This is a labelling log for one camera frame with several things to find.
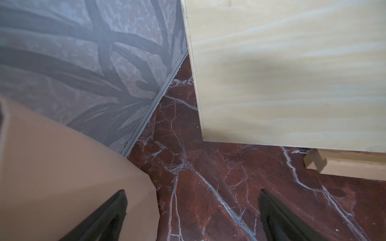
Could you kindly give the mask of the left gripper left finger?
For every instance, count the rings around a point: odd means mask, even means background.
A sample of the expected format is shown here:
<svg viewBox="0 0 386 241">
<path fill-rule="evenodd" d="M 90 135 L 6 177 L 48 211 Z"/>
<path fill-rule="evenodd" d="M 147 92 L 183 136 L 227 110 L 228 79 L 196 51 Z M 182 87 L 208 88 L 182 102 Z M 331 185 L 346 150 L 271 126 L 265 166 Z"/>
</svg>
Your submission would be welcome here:
<svg viewBox="0 0 386 241">
<path fill-rule="evenodd" d="M 61 240 L 117 241 L 126 216 L 127 205 L 125 191 L 117 191 Z"/>
</svg>

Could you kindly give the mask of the wooden easel frame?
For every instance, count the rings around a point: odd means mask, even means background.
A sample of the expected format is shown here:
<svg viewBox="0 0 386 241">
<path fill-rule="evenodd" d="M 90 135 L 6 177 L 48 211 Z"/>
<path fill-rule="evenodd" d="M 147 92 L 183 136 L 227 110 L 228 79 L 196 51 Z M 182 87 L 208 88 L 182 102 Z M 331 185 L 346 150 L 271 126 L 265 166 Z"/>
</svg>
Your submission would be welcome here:
<svg viewBox="0 0 386 241">
<path fill-rule="evenodd" d="M 385 181 L 385 153 L 313 149 L 304 157 L 307 169 L 320 174 Z"/>
</svg>

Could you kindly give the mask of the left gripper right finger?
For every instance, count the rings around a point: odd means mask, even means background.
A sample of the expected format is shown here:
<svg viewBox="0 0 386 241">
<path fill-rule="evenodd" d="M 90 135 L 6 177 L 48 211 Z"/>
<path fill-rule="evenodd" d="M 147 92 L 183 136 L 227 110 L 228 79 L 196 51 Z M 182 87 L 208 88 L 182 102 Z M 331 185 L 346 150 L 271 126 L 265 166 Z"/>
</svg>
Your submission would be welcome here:
<svg viewBox="0 0 386 241">
<path fill-rule="evenodd" d="M 266 189 L 260 191 L 258 206 L 268 241 L 326 240 Z"/>
</svg>

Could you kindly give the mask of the light plywood board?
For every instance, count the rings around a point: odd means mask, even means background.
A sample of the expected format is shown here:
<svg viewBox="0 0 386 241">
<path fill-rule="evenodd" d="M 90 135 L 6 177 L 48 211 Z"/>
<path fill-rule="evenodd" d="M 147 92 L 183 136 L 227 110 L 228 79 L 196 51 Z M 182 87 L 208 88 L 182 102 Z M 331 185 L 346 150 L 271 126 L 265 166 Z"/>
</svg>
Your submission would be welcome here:
<svg viewBox="0 0 386 241">
<path fill-rule="evenodd" d="M 205 141 L 385 152 L 385 1 L 181 5 Z"/>
</svg>

